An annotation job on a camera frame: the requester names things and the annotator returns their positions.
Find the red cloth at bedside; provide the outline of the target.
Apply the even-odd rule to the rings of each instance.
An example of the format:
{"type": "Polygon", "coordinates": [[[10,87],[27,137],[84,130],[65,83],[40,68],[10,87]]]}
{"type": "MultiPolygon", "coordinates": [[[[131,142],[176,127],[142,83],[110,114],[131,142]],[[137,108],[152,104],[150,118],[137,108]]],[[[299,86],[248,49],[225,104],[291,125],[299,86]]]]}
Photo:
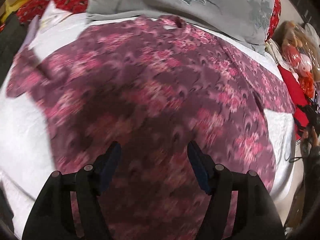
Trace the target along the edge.
{"type": "Polygon", "coordinates": [[[287,86],[291,100],[295,105],[293,118],[295,122],[296,140],[301,140],[304,129],[309,124],[309,120],[306,114],[298,106],[307,106],[309,103],[300,87],[300,84],[296,81],[293,74],[289,70],[283,68],[280,64],[278,64],[278,69],[285,85],[287,86]]]}

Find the doll in plastic bag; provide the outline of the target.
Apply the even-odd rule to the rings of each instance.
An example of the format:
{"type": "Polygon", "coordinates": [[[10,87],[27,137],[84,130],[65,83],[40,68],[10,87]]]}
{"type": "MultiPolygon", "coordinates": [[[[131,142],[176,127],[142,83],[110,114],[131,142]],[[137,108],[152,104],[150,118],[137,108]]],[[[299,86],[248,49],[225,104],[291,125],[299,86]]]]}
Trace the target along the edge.
{"type": "Polygon", "coordinates": [[[293,21],[281,24],[275,42],[304,95],[313,98],[319,83],[319,46],[307,35],[305,29],[293,21]]]}

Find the dark olive jacket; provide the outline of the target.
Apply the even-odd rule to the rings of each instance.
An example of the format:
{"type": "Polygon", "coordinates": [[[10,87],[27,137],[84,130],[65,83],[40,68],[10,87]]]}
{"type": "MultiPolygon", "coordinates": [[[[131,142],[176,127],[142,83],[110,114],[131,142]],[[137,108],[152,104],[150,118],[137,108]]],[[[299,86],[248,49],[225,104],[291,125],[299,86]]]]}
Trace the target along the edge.
{"type": "Polygon", "coordinates": [[[13,62],[27,35],[27,26],[21,24],[13,12],[6,19],[4,29],[0,33],[0,85],[3,84],[13,62]]]}

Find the white paper sheet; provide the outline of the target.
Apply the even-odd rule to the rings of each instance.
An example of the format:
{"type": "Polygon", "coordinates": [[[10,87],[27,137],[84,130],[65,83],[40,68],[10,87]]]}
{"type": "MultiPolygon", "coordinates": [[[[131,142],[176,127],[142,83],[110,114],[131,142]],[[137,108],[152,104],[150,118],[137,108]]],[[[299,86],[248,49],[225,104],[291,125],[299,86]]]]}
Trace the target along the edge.
{"type": "Polygon", "coordinates": [[[31,20],[21,48],[28,50],[38,50],[40,47],[41,50],[47,50],[47,47],[54,48],[62,37],[60,27],[56,26],[72,14],[70,11],[59,9],[53,1],[50,1],[44,13],[41,16],[36,15],[31,20]]]}

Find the grey floral pillow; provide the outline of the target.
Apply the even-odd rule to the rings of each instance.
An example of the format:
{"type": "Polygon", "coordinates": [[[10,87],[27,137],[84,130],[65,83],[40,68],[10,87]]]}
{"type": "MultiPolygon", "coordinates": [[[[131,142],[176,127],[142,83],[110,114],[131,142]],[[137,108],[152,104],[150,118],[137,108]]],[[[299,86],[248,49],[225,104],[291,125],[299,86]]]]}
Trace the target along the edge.
{"type": "Polygon", "coordinates": [[[275,0],[88,0],[89,21],[169,14],[263,53],[275,0]]]}

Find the yellow cardboard box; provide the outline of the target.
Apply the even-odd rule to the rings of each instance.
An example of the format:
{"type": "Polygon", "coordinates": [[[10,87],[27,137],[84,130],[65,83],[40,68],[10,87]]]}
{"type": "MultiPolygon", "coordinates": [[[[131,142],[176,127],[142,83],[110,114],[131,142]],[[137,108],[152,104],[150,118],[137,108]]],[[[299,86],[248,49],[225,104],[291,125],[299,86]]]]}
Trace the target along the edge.
{"type": "Polygon", "coordinates": [[[4,23],[11,13],[16,12],[27,1],[29,0],[17,0],[13,4],[9,4],[8,1],[5,1],[1,8],[1,23],[4,23]]]}

